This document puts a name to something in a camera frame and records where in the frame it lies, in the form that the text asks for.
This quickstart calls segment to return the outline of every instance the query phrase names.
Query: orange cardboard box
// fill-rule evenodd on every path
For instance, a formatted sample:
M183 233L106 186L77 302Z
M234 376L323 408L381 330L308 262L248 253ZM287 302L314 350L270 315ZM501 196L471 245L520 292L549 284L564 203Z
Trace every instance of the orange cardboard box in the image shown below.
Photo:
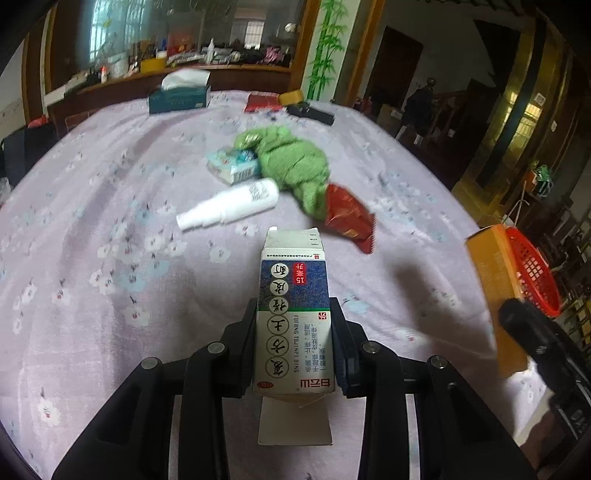
M517 265L502 225L480 230L466 239L478 272L495 331L499 375L510 377L527 369L527 354L499 324L499 308L508 299L521 299Z

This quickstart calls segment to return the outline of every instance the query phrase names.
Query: green stripe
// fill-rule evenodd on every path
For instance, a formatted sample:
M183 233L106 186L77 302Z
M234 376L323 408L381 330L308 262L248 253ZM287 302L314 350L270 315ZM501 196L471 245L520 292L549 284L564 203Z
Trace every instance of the green stripe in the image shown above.
M269 308L263 308L263 309L259 309L260 312L270 312L271 310ZM287 310L287 312L283 312L283 313L289 313L289 312L329 312L330 309L293 309L293 308L289 308Z

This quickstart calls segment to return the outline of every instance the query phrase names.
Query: red label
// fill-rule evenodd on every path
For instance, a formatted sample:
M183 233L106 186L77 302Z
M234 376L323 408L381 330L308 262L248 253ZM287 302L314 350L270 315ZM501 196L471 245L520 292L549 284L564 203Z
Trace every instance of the red label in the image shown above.
M294 285L306 285L306 264L294 263Z
M301 388L329 387L329 386L330 386L330 378L302 378L300 380L300 387Z

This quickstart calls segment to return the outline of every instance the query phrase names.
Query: white bottle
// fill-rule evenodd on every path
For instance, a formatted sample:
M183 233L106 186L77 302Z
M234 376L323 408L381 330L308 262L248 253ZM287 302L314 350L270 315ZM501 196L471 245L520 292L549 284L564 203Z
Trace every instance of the white bottle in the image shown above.
M233 222L272 209L279 201L279 188L271 179L257 180L218 193L188 212L177 215L181 230Z
M213 44L213 39L210 40L209 46L207 47L207 57L205 58L205 63L208 65L211 64L213 61L213 55L215 54L216 46Z

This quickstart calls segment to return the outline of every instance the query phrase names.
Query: white tissue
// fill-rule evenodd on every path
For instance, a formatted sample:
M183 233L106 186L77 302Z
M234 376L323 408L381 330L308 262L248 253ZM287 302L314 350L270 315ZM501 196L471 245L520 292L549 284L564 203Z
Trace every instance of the white tissue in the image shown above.
M162 90L176 87L202 87L207 85L209 71L201 69L180 69L162 79Z

